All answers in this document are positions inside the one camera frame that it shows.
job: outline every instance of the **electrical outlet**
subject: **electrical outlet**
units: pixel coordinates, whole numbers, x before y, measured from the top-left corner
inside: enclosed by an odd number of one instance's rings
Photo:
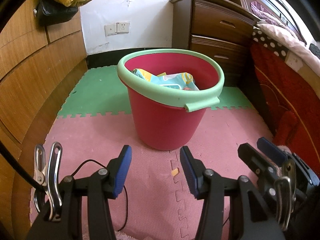
[[[104,32],[106,34],[106,37],[109,35],[113,35],[113,34],[117,34],[117,24],[116,23],[112,23],[109,25],[105,25],[104,26]]]
[[[129,33],[130,22],[117,23],[117,33]]]

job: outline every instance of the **polka dot fabric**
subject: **polka dot fabric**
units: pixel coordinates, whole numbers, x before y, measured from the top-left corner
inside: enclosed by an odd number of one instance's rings
[[[269,50],[271,50],[279,58],[285,60],[288,54],[288,49],[281,43],[267,36],[261,30],[254,29],[252,33],[252,39],[260,43],[261,45],[263,45],[265,48],[268,48]]]

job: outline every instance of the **trash can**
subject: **trash can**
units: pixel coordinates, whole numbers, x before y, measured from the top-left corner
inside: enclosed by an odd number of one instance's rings
[[[190,73],[200,91],[153,84],[133,74],[135,68],[153,75]],[[223,71],[214,60],[183,49],[134,52],[119,61],[117,73],[128,88],[138,136],[158,150],[174,150],[191,139],[206,108],[219,103],[224,83]]]

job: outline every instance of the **dresser top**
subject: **dresser top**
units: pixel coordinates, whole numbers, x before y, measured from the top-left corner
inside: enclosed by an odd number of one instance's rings
[[[175,3],[178,2],[180,0],[170,0],[171,3]],[[240,5],[237,5],[234,2],[231,2],[229,0],[204,0],[204,1],[208,1],[208,2],[212,2],[214,4],[218,4],[221,5],[225,8],[228,8],[230,10],[233,10],[235,12],[238,12],[246,17],[248,17],[249,19],[253,20],[253,21],[260,21],[260,19],[255,16],[254,14],[250,13],[249,11],[247,11],[246,9],[244,9],[243,7],[241,7]]]

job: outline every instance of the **white wall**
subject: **white wall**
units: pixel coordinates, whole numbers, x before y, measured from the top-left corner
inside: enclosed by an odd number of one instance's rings
[[[88,54],[171,47],[173,5],[169,0],[92,0],[82,6],[80,12]],[[105,25],[127,21],[129,33],[105,36]]]
[[[294,18],[294,20],[298,24],[300,31],[301,31],[301,34],[307,42],[307,48],[309,48],[310,43],[313,43],[316,45],[315,39],[313,38],[311,32],[309,31],[308,27],[305,25],[303,20],[300,18],[300,16],[296,13],[296,11],[292,8],[292,6],[286,0],[281,0],[281,1],[287,7],[287,9],[291,13],[292,17]]]

